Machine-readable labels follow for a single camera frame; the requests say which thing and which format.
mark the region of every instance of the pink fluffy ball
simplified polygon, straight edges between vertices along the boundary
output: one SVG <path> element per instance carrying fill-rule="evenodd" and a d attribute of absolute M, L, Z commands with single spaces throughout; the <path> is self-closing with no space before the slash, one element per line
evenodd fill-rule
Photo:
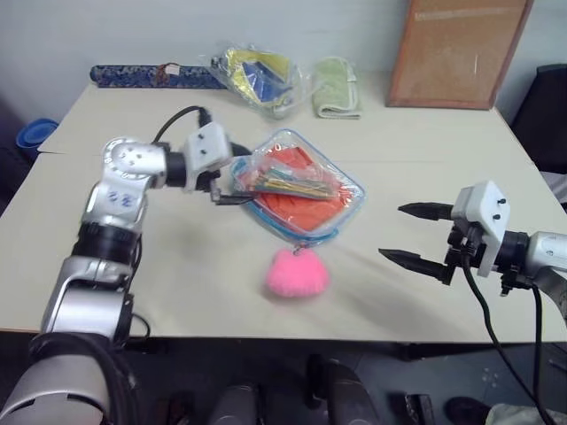
<path fill-rule="evenodd" d="M 323 292 L 330 278 L 327 268 L 313 251 L 280 250 L 266 283 L 280 297 L 309 297 Z"/>

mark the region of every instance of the plastic bag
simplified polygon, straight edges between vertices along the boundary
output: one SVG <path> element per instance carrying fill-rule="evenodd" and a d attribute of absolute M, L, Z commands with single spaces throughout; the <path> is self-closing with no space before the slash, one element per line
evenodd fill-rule
<path fill-rule="evenodd" d="M 298 167 L 262 154 L 252 155 L 247 161 L 247 171 L 240 176 L 246 191 L 321 200 L 338 196 L 338 182 L 319 164 Z"/>
<path fill-rule="evenodd" d="M 303 246 L 324 242 L 338 233 L 365 198 L 364 189 L 325 158 L 311 143 L 291 129 L 277 130 L 251 158 L 232 166 L 236 190 L 247 190 L 259 172 L 258 164 L 283 164 L 293 170 L 315 173 L 319 182 L 333 189 L 325 199 L 261 192 L 246 207 L 269 228 Z"/>
<path fill-rule="evenodd" d="M 252 45 L 229 45 L 210 58 L 209 72 L 264 115 L 281 119 L 314 92 L 312 79 L 285 56 Z"/>

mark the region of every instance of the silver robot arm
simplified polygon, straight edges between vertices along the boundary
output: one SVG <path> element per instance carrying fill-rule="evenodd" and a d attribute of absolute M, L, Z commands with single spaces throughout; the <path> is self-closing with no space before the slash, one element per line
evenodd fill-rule
<path fill-rule="evenodd" d="M 381 249 L 389 260 L 448 285 L 461 265 L 462 247 L 476 241 L 470 266 L 478 269 L 478 275 L 500 273 L 503 297 L 514 288 L 536 285 L 554 301 L 567 324 L 567 236 L 548 232 L 528 236 L 506 230 L 509 203 L 493 182 L 462 189 L 454 205 L 418 202 L 399 210 L 426 220 L 451 220 L 449 249 L 445 264 L 413 252 Z"/>
<path fill-rule="evenodd" d="M 114 349 L 129 334 L 146 190 L 198 189 L 210 191 L 217 205 L 242 204 L 251 199 L 247 194 L 223 196 L 215 184 L 231 157 L 231 143 L 214 121 L 191 134 L 179 152 L 129 137 L 105 146 L 103 177 L 59 272 L 42 334 L 30 347 L 35 363 L 0 412 L 1 425 L 98 425 L 103 418 L 136 423 L 134 383 Z"/>

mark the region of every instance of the green towel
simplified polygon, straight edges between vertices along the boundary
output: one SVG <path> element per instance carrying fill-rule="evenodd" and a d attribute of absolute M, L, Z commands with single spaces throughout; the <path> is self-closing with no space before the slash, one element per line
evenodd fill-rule
<path fill-rule="evenodd" d="M 361 101 L 353 67 L 342 58 L 325 58 L 315 65 L 321 87 L 313 94 L 315 114 L 321 118 L 359 119 Z"/>

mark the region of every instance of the gray floor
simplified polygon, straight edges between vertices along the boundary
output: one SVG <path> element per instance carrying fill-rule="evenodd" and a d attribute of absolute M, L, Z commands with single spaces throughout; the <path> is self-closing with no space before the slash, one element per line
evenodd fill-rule
<path fill-rule="evenodd" d="M 25 337 L 0 335 L 0 403 L 23 370 Z M 155 423 L 156 400 L 179 390 L 195 395 L 196 423 L 202 422 L 222 390 L 242 381 L 261 383 L 268 396 L 270 425 L 324 424 L 324 407 L 302 405 L 303 369 L 318 352 L 353 368 L 365 383 L 383 423 L 392 416 L 389 396 L 425 393 L 431 396 L 436 422 L 448 424 L 442 406 L 451 397 L 469 396 L 486 402 L 527 405 L 527 397 L 494 351 L 405 362 L 392 356 L 392 344 L 361 344 L 261 340 L 169 340 L 161 353 L 129 352 L 127 358 L 141 383 L 141 404 L 147 423 Z M 551 359 L 567 364 L 565 344 L 545 345 L 542 399 L 547 408 L 567 413 L 567 374 L 551 367 Z M 532 347 L 507 352 L 528 382 Z"/>

